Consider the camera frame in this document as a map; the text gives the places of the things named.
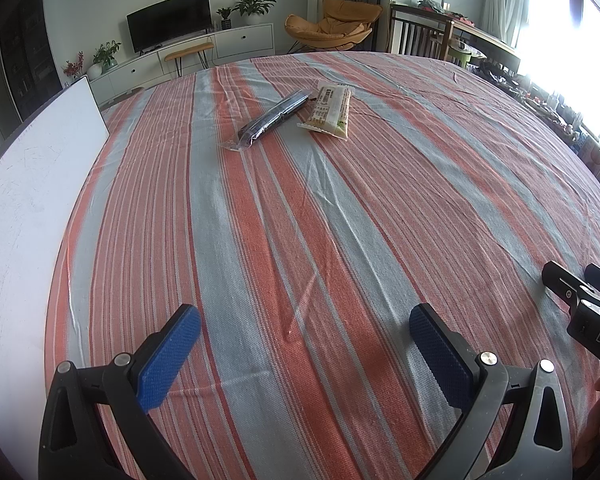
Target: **white flower pot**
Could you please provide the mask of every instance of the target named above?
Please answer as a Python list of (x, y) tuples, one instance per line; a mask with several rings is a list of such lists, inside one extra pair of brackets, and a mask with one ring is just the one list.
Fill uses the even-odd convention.
[(97, 77), (102, 75), (102, 65), (100, 63), (96, 63), (95, 65), (91, 65), (87, 70), (87, 77), (89, 81), (93, 81)]
[(245, 21), (247, 25), (257, 25), (262, 22), (264, 18), (264, 14), (247, 14)]

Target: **blue gripper pad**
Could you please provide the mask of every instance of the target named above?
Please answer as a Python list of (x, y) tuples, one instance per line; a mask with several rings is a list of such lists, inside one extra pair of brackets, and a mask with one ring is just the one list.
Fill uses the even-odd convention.
[(200, 313), (190, 306), (164, 337), (138, 375), (138, 403), (145, 413), (167, 396), (184, 361), (200, 336)]
[(474, 402), (474, 376), (422, 304), (411, 311), (409, 331), (446, 402), (463, 412), (468, 410)]

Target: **bright window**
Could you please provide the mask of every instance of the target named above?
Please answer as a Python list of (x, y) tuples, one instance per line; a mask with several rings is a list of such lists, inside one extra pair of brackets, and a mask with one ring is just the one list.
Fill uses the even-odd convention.
[(519, 72), (564, 95), (600, 135), (600, 11), (584, 0), (582, 22), (574, 27), (569, 0), (529, 0), (527, 23), (517, 46)]

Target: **silver wrapper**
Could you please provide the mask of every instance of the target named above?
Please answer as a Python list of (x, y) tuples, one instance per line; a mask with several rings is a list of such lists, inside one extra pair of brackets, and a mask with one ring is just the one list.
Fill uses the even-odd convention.
[(220, 146), (234, 152), (250, 148), (254, 140), (259, 139), (265, 132), (291, 117), (298, 108), (307, 102), (311, 94), (311, 90), (298, 90), (285, 97), (271, 110), (243, 126), (235, 134), (235, 139), (223, 142)]

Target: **television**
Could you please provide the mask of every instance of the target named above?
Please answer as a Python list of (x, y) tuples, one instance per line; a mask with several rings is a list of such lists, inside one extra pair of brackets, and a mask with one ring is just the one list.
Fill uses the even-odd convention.
[(209, 0), (165, 0), (126, 17), (135, 52), (213, 28)]

